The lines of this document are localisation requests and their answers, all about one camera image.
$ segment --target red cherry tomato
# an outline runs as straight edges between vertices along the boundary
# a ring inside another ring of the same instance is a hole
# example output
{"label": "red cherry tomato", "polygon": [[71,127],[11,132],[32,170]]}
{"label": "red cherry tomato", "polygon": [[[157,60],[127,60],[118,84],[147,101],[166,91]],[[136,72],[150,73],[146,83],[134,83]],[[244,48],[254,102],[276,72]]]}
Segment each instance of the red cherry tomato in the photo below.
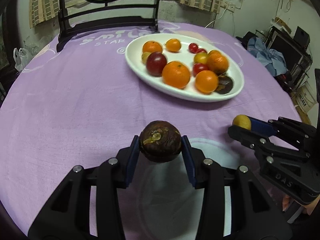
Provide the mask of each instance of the red cherry tomato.
{"label": "red cherry tomato", "polygon": [[200,53],[200,52],[208,53],[208,52],[207,52],[205,49],[203,49],[203,48],[199,48],[196,53]]}
{"label": "red cherry tomato", "polygon": [[192,69],[193,76],[198,75],[203,70],[209,70],[209,68],[206,64],[202,64],[202,63],[194,64],[193,69]]}
{"label": "red cherry tomato", "polygon": [[199,48],[198,45],[195,44],[195,43],[190,43],[190,44],[189,44],[189,51],[190,51],[191,53],[196,54],[198,48]]}

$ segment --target white oval plate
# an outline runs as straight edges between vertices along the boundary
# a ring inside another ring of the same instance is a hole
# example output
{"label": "white oval plate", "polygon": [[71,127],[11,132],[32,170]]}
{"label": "white oval plate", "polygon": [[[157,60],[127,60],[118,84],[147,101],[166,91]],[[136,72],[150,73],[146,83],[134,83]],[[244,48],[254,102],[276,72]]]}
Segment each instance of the white oval plate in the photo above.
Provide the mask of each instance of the white oval plate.
{"label": "white oval plate", "polygon": [[[177,53],[169,52],[165,49],[165,43],[169,39],[178,39],[181,42],[181,49]],[[177,89],[175,87],[166,85],[162,81],[162,77],[154,77],[148,74],[146,66],[142,63],[141,55],[142,55],[142,46],[147,41],[157,41],[163,47],[163,54],[167,57],[168,62],[170,61],[180,61],[184,65],[186,65],[191,72],[191,79],[189,84],[184,89]],[[194,86],[195,78],[192,76],[192,67],[193,67],[193,57],[195,54],[192,54],[188,50],[188,46],[190,43],[196,43],[200,48],[206,49],[208,52],[210,50],[216,49],[221,52],[222,55],[226,56],[229,60],[229,69],[227,71],[227,75],[230,76],[234,85],[232,90],[225,94],[220,95],[216,92],[212,92],[209,95],[205,95],[200,93]],[[183,36],[179,34],[171,34],[171,33],[155,33],[145,35],[135,40],[131,41],[126,50],[125,50],[125,59],[129,64],[130,68],[136,75],[141,78],[148,85],[154,87],[155,89],[164,92],[168,95],[189,100],[195,102],[216,102],[223,101],[238,95],[243,86],[244,86],[244,76],[242,71],[240,70],[238,64],[234,62],[234,60],[229,57],[226,53],[218,49],[217,47],[192,37]]]}

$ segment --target blue cloth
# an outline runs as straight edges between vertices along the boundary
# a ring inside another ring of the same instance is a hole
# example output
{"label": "blue cloth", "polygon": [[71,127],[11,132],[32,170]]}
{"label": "blue cloth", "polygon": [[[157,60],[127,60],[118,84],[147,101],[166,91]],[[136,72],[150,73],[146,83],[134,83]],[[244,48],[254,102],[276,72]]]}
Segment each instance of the blue cloth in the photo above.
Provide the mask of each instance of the blue cloth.
{"label": "blue cloth", "polygon": [[247,50],[266,67],[272,76],[276,77],[288,71],[282,53],[275,49],[267,49],[260,38],[252,37],[248,42]]}

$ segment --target brown rotten fruit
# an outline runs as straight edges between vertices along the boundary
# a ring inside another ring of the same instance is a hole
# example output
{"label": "brown rotten fruit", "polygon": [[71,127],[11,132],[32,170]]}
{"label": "brown rotten fruit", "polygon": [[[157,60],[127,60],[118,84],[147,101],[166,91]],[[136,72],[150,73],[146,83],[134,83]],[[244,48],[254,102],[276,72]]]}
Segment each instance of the brown rotten fruit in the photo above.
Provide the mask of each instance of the brown rotten fruit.
{"label": "brown rotten fruit", "polygon": [[181,135],[169,122],[153,121],[141,132],[139,146],[148,160],[156,163],[169,162],[181,151]]}

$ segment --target dark fruit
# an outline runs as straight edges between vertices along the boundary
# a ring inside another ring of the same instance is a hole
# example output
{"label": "dark fruit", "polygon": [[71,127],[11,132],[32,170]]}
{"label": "dark fruit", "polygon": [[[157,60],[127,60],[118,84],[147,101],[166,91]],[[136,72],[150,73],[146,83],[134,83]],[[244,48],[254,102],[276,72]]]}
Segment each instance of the dark fruit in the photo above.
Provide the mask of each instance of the dark fruit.
{"label": "dark fruit", "polygon": [[139,147],[148,160],[156,163],[169,162],[181,151],[181,135],[169,122],[153,121],[141,132]]}
{"label": "dark fruit", "polygon": [[196,75],[198,75],[201,71],[204,70],[209,70],[208,66],[206,64],[202,64],[202,63],[196,63],[193,65],[192,68],[192,73],[193,76],[195,77]]}
{"label": "dark fruit", "polygon": [[190,51],[191,53],[196,54],[198,48],[199,48],[198,45],[195,44],[195,43],[190,43],[190,44],[189,44],[189,51]]}
{"label": "dark fruit", "polygon": [[152,76],[161,76],[167,58],[161,52],[153,52],[147,58],[147,70]]}
{"label": "dark fruit", "polygon": [[215,91],[221,95],[229,93],[233,88],[233,80],[226,75],[220,75],[218,78],[219,84]]}
{"label": "dark fruit", "polygon": [[200,53],[200,52],[208,53],[208,52],[207,52],[205,49],[203,49],[203,48],[199,48],[196,53]]}

